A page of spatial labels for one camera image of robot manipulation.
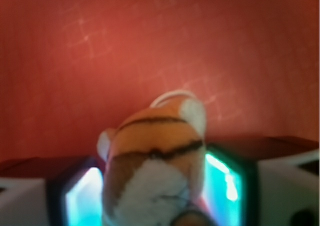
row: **black frame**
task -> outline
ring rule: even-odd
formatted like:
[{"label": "black frame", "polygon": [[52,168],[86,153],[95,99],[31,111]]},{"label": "black frame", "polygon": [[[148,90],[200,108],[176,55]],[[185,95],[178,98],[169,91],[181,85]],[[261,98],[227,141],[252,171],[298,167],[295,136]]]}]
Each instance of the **black frame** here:
[{"label": "black frame", "polygon": [[242,201],[241,224],[243,226],[257,226],[259,224],[259,176],[257,163],[244,159],[218,143],[209,143],[207,152],[223,161],[233,171],[242,177],[242,195],[246,200]]}]

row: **tiger head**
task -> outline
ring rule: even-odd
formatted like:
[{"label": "tiger head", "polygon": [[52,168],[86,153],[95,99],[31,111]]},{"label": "tiger head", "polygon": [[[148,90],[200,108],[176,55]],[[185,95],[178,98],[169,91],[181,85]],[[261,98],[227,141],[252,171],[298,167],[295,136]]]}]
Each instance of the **tiger head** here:
[{"label": "tiger head", "polygon": [[105,160],[103,219],[109,225],[169,225],[201,193],[206,112],[190,92],[161,95],[99,136]]}]

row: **white surface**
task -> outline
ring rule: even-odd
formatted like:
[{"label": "white surface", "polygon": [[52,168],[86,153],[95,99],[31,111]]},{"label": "white surface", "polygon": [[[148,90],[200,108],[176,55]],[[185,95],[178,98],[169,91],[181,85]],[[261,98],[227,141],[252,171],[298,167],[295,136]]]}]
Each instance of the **white surface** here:
[{"label": "white surface", "polygon": [[49,225],[43,179],[1,178],[0,225]]},{"label": "white surface", "polygon": [[298,168],[316,159],[319,150],[258,163],[261,226],[289,225],[303,209],[312,211],[319,225],[319,176]]}]

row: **black knob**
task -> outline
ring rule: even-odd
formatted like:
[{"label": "black knob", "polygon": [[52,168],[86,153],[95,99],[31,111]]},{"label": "black knob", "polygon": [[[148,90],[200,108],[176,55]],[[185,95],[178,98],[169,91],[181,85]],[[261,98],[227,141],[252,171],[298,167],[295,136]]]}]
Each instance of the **black knob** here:
[{"label": "black knob", "polygon": [[315,216],[309,209],[295,212],[290,219],[290,226],[314,226]]}]

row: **black stripe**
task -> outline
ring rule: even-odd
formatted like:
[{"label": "black stripe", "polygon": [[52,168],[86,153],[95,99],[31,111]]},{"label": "black stripe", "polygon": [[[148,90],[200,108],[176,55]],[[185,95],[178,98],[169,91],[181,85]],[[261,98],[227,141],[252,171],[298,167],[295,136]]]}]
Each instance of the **black stripe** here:
[{"label": "black stripe", "polygon": [[141,118],[138,120],[134,120],[125,125],[122,125],[117,132],[123,130],[126,127],[129,127],[134,124],[143,124],[143,123],[187,123],[183,119],[175,118],[175,117],[147,117]]},{"label": "black stripe", "polygon": [[170,159],[173,159],[175,157],[187,154],[189,152],[197,151],[203,145],[204,145],[204,143],[201,140],[192,141],[191,143],[189,143],[187,145],[181,145],[178,148],[175,148],[175,149],[173,149],[173,150],[171,150],[169,152],[166,152],[166,153],[161,152],[159,149],[152,149],[152,150],[150,150],[150,152],[147,152],[147,153],[137,152],[137,151],[127,152],[127,153],[124,153],[124,154],[117,155],[117,156],[115,156],[115,158],[121,157],[121,156],[124,156],[124,155],[132,155],[133,156],[133,155],[140,154],[140,155],[147,155],[148,158],[150,158],[150,159],[170,160]]}]

